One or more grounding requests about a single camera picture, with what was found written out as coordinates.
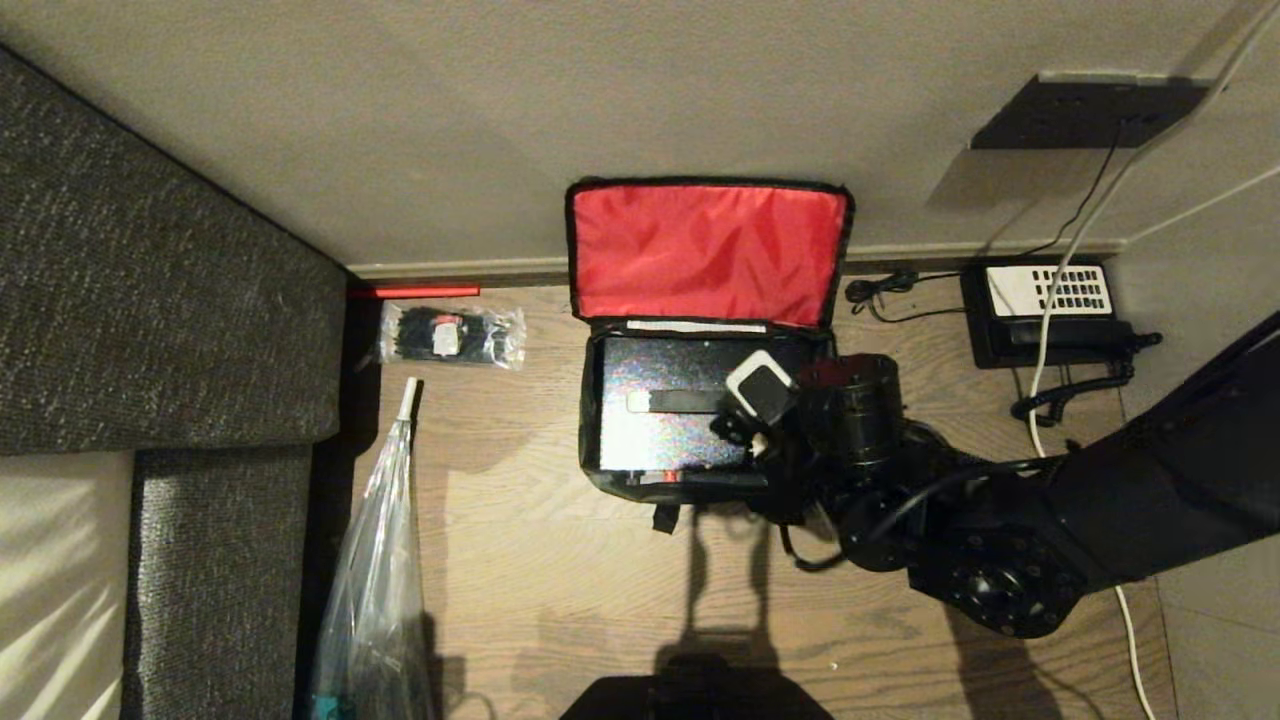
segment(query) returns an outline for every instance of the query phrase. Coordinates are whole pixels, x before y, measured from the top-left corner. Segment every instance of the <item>baseboard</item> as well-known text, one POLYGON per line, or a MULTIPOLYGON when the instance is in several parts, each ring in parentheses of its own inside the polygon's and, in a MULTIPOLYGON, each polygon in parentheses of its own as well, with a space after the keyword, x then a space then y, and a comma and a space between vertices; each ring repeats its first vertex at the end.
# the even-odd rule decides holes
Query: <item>baseboard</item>
MULTIPOLYGON (((863 245, 849 249, 845 273, 874 273, 911 265, 922 270, 954 269, 984 255, 1016 255, 1042 245, 1041 241, 1001 245, 998 254, 979 243, 936 242, 920 245, 863 245)), ((1124 249, 1123 240, 1100 238, 1085 242, 1080 255, 1106 259, 1124 249)), ((506 260, 457 260, 448 263, 387 263, 349 265, 360 279, 390 282, 476 282, 486 286, 562 284, 568 282, 568 258, 513 258, 506 260)))

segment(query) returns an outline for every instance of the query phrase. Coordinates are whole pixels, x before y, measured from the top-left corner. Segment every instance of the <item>clear plastic bag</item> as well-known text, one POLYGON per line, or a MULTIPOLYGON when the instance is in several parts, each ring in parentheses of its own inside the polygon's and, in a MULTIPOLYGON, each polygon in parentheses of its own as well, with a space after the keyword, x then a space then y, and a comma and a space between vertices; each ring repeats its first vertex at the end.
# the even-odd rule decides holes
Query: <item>clear plastic bag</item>
POLYGON ((311 674, 311 720, 433 720, 410 492, 410 379, 347 534, 311 674))
POLYGON ((525 313, 384 302, 378 356, 383 363, 433 360, 518 370, 525 364, 525 313))

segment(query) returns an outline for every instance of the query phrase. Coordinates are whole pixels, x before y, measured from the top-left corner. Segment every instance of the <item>white cable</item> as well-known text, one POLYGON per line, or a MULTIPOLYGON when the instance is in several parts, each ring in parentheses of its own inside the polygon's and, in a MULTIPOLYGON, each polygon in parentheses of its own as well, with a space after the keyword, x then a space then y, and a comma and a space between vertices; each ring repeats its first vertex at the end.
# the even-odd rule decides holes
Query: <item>white cable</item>
POLYGON ((1147 689, 1142 687, 1142 670, 1138 669, 1138 643, 1134 641, 1133 616, 1129 615, 1129 601, 1125 600, 1120 585, 1116 585, 1116 600, 1120 601, 1124 632, 1129 637, 1129 666, 1133 667, 1133 687, 1138 688, 1138 701, 1142 702, 1142 711, 1147 714, 1147 720, 1156 720, 1156 714, 1151 711, 1151 703, 1147 702, 1147 689))
MULTIPOLYGON (((1226 60, 1226 65, 1224 65, 1222 70, 1217 74, 1217 79, 1213 81, 1213 85, 1210 86, 1208 92, 1204 94, 1204 99, 1198 105, 1196 105, 1196 108, 1192 109, 1192 111, 1188 113, 1185 118, 1174 123, 1172 127, 1157 135, 1152 140, 1147 141, 1146 145, 1143 145, 1137 152, 1134 152, 1129 158, 1129 161, 1125 163, 1124 167, 1120 168, 1120 172, 1116 173, 1116 176, 1111 179, 1111 183, 1107 184, 1106 191, 1102 192, 1102 197, 1100 197, 1098 201, 1093 205, 1093 208, 1089 209, 1089 214, 1084 217, 1084 222, 1080 223, 1079 228, 1075 231, 1075 237, 1071 238, 1071 243, 1066 247, 1066 254, 1062 255, 1062 260, 1059 261, 1057 264, 1057 272, 1053 273, 1053 284, 1050 286, 1048 297, 1044 301, 1044 315, 1043 318, 1041 318, 1039 354, 1036 360, 1036 374, 1032 377, 1030 397, 1036 397, 1036 395, 1039 393, 1039 380, 1041 375, 1044 374, 1044 359, 1046 355, 1048 354, 1048 323, 1053 315, 1053 305, 1057 299, 1057 288, 1062 283, 1062 274, 1066 272, 1066 266, 1070 264, 1071 258, 1075 255, 1075 250, 1084 241, 1084 237, 1089 233, 1089 228, 1093 227, 1093 223, 1102 214, 1102 210, 1105 210, 1106 206, 1111 202, 1111 199, 1115 196, 1116 191, 1120 188, 1121 184, 1124 184, 1124 181, 1129 177, 1129 173, 1135 167, 1138 167, 1138 164, 1142 163, 1144 158, 1155 152, 1156 149, 1158 149, 1161 145, 1165 145, 1166 142, 1176 137, 1179 133, 1181 133, 1184 129, 1187 129, 1192 123, 1194 123, 1201 115, 1204 114, 1204 111, 1210 108, 1210 105, 1213 104, 1215 100, 1217 100, 1217 97, 1222 94, 1222 90, 1226 87, 1226 83, 1230 82, 1231 77, 1235 76, 1235 72, 1240 69, 1240 64, 1244 61, 1244 58, 1249 54, 1251 50, 1253 50, 1253 46, 1257 45, 1258 38, 1267 31, 1271 23, 1276 19, 1277 14, 1280 14, 1280 0, 1274 0, 1266 9, 1258 13, 1258 19, 1253 23, 1253 27, 1249 28, 1249 33, 1244 36, 1244 40, 1240 41, 1240 45, 1236 46, 1235 51, 1231 53, 1231 56, 1226 60)), ((1247 186, 1248 183, 1245 183, 1245 186, 1235 188, 1233 192, 1243 190, 1247 186)), ((1202 208, 1193 208, 1190 213, 1185 213, 1181 217, 1187 217, 1188 214, 1199 211, 1202 208)), ((1181 219, 1181 217, 1175 218, 1172 222, 1181 219)), ((1030 430, 1032 445, 1036 446, 1036 455, 1038 455, 1039 457, 1044 457, 1044 446, 1041 445, 1039 428, 1036 424, 1036 416, 1037 413, 1036 409, 1033 407, 1032 411, 1027 414, 1027 428, 1030 430)), ((1125 635, 1128 637, 1129 641, 1129 665, 1133 669, 1133 684, 1138 689, 1138 700, 1142 702, 1143 712, 1147 714, 1147 720, 1156 720, 1156 715, 1151 711, 1151 703, 1147 702, 1147 691, 1142 684, 1142 670, 1139 670, 1138 667, 1138 643, 1134 638, 1133 618, 1129 615, 1129 602, 1125 600, 1124 591, 1120 589, 1120 585, 1116 585, 1116 598, 1120 601, 1120 614, 1124 616, 1125 635)))
MULTIPOLYGON (((1185 118, 1178 120, 1169 129, 1147 141, 1146 145, 1134 152, 1129 158, 1129 161, 1126 161, 1120 168, 1120 172, 1111 179, 1111 183, 1107 184, 1107 188, 1102 192, 1102 197, 1098 199, 1093 208, 1089 209, 1089 213, 1084 217, 1084 222, 1080 223, 1080 227, 1075 231, 1075 236, 1071 238, 1071 243, 1066 247, 1066 254, 1062 255, 1062 260, 1057 264, 1057 272, 1053 273, 1053 284, 1050 286, 1048 297, 1044 301, 1044 315, 1041 319, 1039 354, 1036 360, 1036 374, 1032 375, 1030 397, 1039 393, 1041 375, 1044 374, 1044 359, 1048 354, 1048 323, 1053 314, 1053 305, 1057 300, 1057 288, 1062 283, 1062 273, 1066 270, 1068 264, 1075 255, 1075 250, 1084 241, 1085 236, 1088 236, 1089 228, 1093 227, 1093 223, 1102 215, 1102 210, 1111 204, 1111 199, 1115 197, 1116 191, 1120 190, 1120 186, 1124 184, 1125 179, 1128 179, 1129 173, 1133 172, 1133 169, 1138 167, 1143 159, 1155 152, 1160 146, 1165 145, 1180 135, 1184 129, 1190 127, 1192 123, 1203 115, 1213 101, 1217 100, 1217 97, 1222 94, 1222 90, 1226 87, 1226 83, 1230 82, 1235 76, 1235 72, 1240 69, 1240 64, 1244 61, 1244 58, 1251 50, 1253 50, 1258 38, 1276 19, 1277 10, 1280 10, 1280 0, 1274 0, 1260 13, 1258 20, 1253 23, 1253 27, 1249 28, 1249 33, 1244 37, 1240 45, 1236 46, 1235 51, 1231 53, 1226 65, 1222 67, 1222 72, 1219 73, 1213 85, 1210 86, 1208 92, 1204 94, 1204 99, 1201 100, 1199 105, 1196 105, 1196 108, 1192 109, 1185 118)), ((1032 445, 1036 446, 1036 454, 1044 457, 1044 446, 1041 445, 1039 428, 1036 424, 1036 416, 1037 413, 1032 409, 1032 411, 1027 414, 1027 427, 1030 430, 1032 445)))
POLYGON ((1231 190, 1228 190, 1228 191, 1224 191, 1224 192, 1221 192, 1219 195, 1215 195, 1213 197, 1210 197, 1208 200, 1206 200, 1204 202, 1201 202, 1199 205, 1197 205, 1194 208, 1190 208, 1188 210, 1183 210, 1181 213, 1174 215, 1172 218, 1169 218, 1167 220, 1161 220, 1161 222, 1151 225, 1149 228, 1147 228, 1144 231, 1137 232, 1137 233, 1129 236, 1129 240, 1125 241, 1125 242, 1133 242, 1133 241, 1135 241, 1138 238, 1147 237, 1148 234, 1151 234, 1153 232, 1160 232, 1160 231, 1167 228, 1169 225, 1171 225, 1174 223, 1179 223, 1181 220, 1185 220, 1187 218, 1190 218, 1196 213, 1199 213, 1201 210, 1206 210, 1206 209, 1208 209, 1208 208, 1211 208, 1213 205, 1217 205, 1219 202, 1226 200, 1228 197, 1231 197, 1233 195, 1244 192, 1245 190, 1249 190, 1251 187, 1258 184, 1260 182, 1266 181, 1268 178, 1272 178, 1275 176, 1280 176, 1280 165, 1276 165, 1275 168, 1271 168, 1270 170, 1267 170, 1267 172, 1265 172, 1265 173, 1262 173, 1260 176, 1254 176, 1253 178, 1249 178, 1249 179, 1242 182, 1240 184, 1233 187, 1231 190))

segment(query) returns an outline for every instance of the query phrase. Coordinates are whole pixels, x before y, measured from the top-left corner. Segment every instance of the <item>open bag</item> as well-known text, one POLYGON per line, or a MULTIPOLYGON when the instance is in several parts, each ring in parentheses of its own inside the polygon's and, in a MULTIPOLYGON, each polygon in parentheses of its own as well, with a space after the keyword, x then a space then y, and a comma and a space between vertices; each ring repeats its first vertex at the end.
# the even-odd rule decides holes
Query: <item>open bag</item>
POLYGON ((433 720, 410 483, 410 378, 342 541, 311 675, 311 720, 433 720))

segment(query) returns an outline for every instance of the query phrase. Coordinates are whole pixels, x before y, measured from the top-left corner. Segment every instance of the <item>gray couch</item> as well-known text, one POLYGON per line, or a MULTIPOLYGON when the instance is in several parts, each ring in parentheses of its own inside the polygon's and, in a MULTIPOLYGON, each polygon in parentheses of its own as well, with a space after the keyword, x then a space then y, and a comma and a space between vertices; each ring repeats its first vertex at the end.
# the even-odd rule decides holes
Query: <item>gray couch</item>
POLYGON ((0 49, 0 455, 134 450, 125 717, 287 717, 346 274, 0 49))

